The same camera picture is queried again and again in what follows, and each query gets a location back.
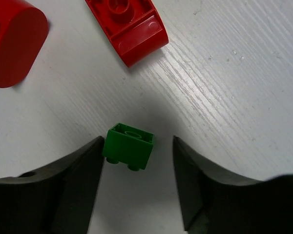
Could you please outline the red lego brick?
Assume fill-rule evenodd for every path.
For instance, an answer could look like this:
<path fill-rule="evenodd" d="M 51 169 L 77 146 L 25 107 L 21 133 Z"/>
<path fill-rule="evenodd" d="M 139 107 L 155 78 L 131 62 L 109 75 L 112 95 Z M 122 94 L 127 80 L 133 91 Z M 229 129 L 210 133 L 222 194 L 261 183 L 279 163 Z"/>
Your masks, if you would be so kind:
<path fill-rule="evenodd" d="M 48 32 L 40 9 L 25 0 L 0 0 L 0 88 L 26 78 Z"/>

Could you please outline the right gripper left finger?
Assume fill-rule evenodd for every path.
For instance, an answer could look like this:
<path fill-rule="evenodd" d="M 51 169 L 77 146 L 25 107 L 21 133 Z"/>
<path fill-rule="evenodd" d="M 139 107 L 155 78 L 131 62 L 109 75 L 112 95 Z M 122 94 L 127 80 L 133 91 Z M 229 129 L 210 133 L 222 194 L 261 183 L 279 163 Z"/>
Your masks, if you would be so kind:
<path fill-rule="evenodd" d="M 0 178 L 0 234 L 85 234 L 104 165 L 104 138 L 17 177 Z"/>

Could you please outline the red lime rounded lego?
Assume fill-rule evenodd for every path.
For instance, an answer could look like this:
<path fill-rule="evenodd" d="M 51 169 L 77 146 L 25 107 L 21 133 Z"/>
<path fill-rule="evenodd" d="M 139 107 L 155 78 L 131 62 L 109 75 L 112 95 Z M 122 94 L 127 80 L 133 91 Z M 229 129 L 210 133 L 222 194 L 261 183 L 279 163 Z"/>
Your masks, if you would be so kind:
<path fill-rule="evenodd" d="M 127 67 L 168 44 L 150 0 L 87 0 L 86 4 Z"/>

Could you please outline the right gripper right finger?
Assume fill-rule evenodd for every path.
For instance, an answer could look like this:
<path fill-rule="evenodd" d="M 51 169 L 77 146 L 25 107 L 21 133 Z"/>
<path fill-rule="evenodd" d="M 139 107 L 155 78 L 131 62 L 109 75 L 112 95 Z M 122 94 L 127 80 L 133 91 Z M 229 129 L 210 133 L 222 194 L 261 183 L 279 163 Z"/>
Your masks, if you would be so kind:
<path fill-rule="evenodd" d="M 177 136 L 172 153 L 188 234 L 293 234 L 293 175 L 264 181 L 239 175 Z"/>

